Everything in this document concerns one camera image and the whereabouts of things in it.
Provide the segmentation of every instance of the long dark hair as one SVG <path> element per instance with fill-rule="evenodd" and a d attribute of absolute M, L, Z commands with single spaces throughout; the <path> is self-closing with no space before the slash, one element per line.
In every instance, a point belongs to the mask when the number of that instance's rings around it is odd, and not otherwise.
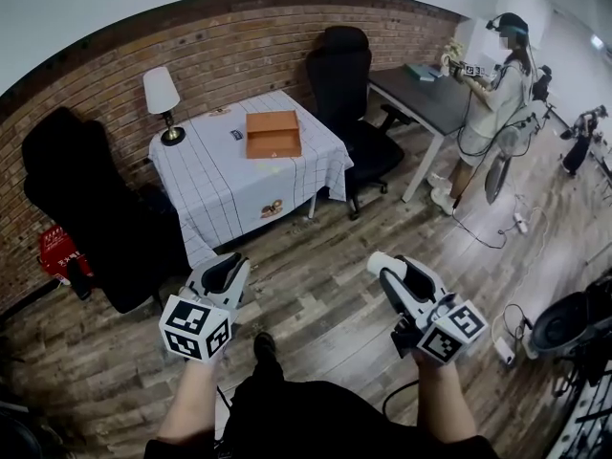
<path fill-rule="evenodd" d="M 527 75 L 528 77 L 532 73 L 532 62 L 529 59 L 529 54 L 527 53 L 527 46 L 529 46 L 529 37 L 527 35 L 517 34 L 515 39 L 518 48 L 514 49 L 508 55 L 506 61 L 504 61 L 504 64 L 507 65 L 511 61 L 515 60 L 519 61 L 523 68 L 523 71 L 525 72 L 525 75 Z"/>

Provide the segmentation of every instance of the white cube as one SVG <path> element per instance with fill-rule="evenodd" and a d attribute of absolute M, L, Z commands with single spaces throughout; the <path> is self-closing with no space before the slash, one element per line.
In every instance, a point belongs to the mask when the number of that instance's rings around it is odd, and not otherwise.
<path fill-rule="evenodd" d="M 417 347 L 442 364 L 450 363 L 472 345 L 488 326 L 471 301 L 466 301 L 433 321 Z"/>
<path fill-rule="evenodd" d="M 230 312 L 171 295 L 160 331 L 169 352 L 207 362 L 231 339 Z"/>

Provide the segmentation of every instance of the orange box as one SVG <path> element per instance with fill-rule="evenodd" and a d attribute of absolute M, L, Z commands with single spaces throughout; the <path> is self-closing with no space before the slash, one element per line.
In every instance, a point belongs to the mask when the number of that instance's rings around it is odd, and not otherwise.
<path fill-rule="evenodd" d="M 247 158 L 302 156 L 295 111 L 247 114 Z"/>

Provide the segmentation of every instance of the white striped tablecloth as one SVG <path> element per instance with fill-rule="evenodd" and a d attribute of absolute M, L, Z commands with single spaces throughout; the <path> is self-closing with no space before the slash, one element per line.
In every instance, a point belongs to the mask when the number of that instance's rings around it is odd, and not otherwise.
<path fill-rule="evenodd" d="M 192 268 L 214 249 L 284 216 L 329 187 L 330 198 L 346 200 L 344 170 L 353 166 L 344 143 L 281 91 L 225 107 L 181 124 L 186 138 L 164 146 L 160 134 L 149 158 L 179 213 Z M 249 160 L 247 113 L 295 110 L 302 156 Z"/>

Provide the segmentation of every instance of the white lampshade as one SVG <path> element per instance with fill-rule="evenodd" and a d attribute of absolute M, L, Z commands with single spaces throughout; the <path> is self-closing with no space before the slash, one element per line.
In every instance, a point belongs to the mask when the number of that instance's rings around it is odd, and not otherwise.
<path fill-rule="evenodd" d="M 151 114 L 167 112 L 181 101 L 170 72 L 165 66 L 146 72 L 142 77 L 142 84 L 146 96 L 146 108 Z"/>

